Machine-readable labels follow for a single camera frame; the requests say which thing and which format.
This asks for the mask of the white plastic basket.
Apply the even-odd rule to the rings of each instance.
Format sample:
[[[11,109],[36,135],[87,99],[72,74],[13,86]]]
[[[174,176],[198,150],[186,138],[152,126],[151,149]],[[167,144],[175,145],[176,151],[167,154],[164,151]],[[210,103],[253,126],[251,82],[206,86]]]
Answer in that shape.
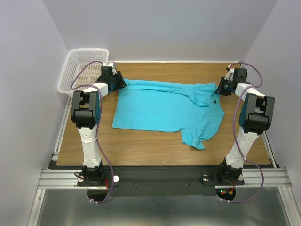
[[[57,85],[59,93],[72,96],[71,88],[91,85],[101,75],[101,62],[107,64],[109,51],[101,48],[79,48],[69,51]]]

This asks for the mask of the turquoise t shirt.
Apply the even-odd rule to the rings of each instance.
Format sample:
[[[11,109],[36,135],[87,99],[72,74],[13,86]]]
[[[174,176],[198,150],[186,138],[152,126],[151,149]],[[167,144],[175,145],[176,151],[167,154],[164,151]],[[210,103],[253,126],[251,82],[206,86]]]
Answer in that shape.
[[[182,143],[203,150],[217,134],[224,111],[215,83],[129,80],[119,90],[112,127],[180,132]]]

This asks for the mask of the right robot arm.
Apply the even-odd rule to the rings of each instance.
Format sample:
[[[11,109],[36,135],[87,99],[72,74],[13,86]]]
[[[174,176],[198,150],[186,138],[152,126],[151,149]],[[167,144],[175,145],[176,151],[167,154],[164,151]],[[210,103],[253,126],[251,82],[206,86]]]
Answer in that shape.
[[[216,94],[230,96],[235,94],[243,106],[239,115],[239,132],[235,131],[238,108],[233,117],[233,135],[235,143],[220,164],[217,178],[228,184],[243,181],[242,169],[253,143],[271,127],[275,98],[259,92],[252,84],[246,82],[245,68],[227,67],[227,74],[221,77]]]

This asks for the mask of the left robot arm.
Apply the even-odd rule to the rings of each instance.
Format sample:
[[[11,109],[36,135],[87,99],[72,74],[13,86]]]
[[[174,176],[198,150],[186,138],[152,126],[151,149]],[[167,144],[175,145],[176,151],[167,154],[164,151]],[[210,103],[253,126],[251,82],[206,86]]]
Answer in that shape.
[[[81,172],[75,173],[79,183],[87,186],[99,186],[108,182],[105,178],[102,159],[98,147],[98,128],[102,113],[102,97],[127,86],[121,71],[113,62],[100,64],[101,75],[92,85],[74,86],[71,121],[76,125],[82,142],[84,160]]]

